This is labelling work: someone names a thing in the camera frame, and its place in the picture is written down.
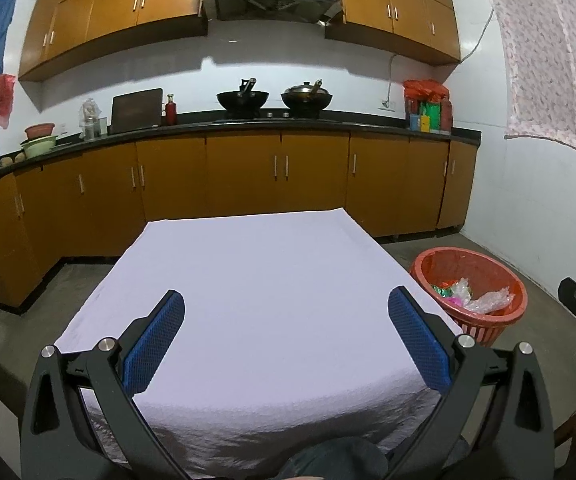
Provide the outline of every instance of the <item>orange trash basket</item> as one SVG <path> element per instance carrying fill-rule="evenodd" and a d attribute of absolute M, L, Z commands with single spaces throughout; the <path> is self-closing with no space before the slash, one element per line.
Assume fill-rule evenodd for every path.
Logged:
<path fill-rule="evenodd" d="M 410 274 L 443 310 L 482 346 L 492 346 L 507 326 L 517 322 L 528 305 L 528 293 L 521 280 L 505 265 L 474 251 L 456 247 L 437 247 L 423 251 L 412 264 Z M 491 314 L 475 314 L 446 301 L 432 285 L 467 278 L 472 298 L 504 286 L 514 294 L 512 303 Z"/>

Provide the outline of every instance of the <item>pink floral curtain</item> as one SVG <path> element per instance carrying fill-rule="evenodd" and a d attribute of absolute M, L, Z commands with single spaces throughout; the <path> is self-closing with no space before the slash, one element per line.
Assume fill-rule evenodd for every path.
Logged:
<path fill-rule="evenodd" d="M 576 148 L 576 0 L 492 0 L 510 79 L 507 137 Z"/>

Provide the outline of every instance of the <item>black countertop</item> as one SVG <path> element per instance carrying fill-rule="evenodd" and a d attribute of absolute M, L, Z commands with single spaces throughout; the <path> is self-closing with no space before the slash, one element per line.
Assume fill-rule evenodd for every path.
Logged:
<path fill-rule="evenodd" d="M 110 134 L 94 140 L 81 140 L 79 135 L 72 135 L 58 139 L 57 145 L 45 155 L 36 156 L 28 160 L 16 162 L 5 168 L 0 168 L 0 178 L 22 168 L 37 166 L 53 158 L 74 153 L 85 152 L 103 146 L 134 142 L 136 140 L 152 139 L 156 137 L 180 136 L 183 134 L 208 134 L 224 131 L 247 130 L 305 130 L 305 131 L 348 131 L 367 132 L 373 134 L 388 134 L 407 136 L 431 140 L 458 140 L 479 146 L 481 132 L 453 128 L 451 135 L 428 134 L 413 132 L 405 127 L 405 120 L 376 116 L 369 114 L 356 114 L 352 112 L 337 112 L 323 110 L 318 119 L 285 118 L 287 108 L 263 108 L 260 117 L 256 119 L 229 118 L 225 110 L 211 110 L 206 112 L 190 112 L 177 115 L 175 126 L 158 126 L 145 128 L 121 134 Z"/>

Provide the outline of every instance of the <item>blue gripper pad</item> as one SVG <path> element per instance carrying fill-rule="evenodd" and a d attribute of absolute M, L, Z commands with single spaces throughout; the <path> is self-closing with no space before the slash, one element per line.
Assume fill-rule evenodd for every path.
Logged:
<path fill-rule="evenodd" d="M 390 292 L 388 315 L 426 386 L 441 395 L 446 394 L 452 386 L 450 361 L 443 346 L 421 317 L 431 315 L 423 312 L 403 286 Z"/>
<path fill-rule="evenodd" d="M 185 305 L 177 291 L 168 291 L 157 307 L 158 313 L 124 358 L 122 384 L 129 396 L 140 394 L 148 388 L 183 323 Z"/>

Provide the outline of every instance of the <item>table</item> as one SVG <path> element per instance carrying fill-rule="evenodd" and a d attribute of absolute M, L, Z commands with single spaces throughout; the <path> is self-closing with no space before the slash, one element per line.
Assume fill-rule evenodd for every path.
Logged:
<path fill-rule="evenodd" d="M 270 475 L 327 438 L 391 449 L 432 411 L 437 394 L 388 317 L 399 285 L 460 332 L 343 209 L 150 222 L 56 345 L 118 337 L 178 290 L 185 320 L 134 401 L 195 478 Z M 94 395 L 84 399 L 120 460 Z"/>

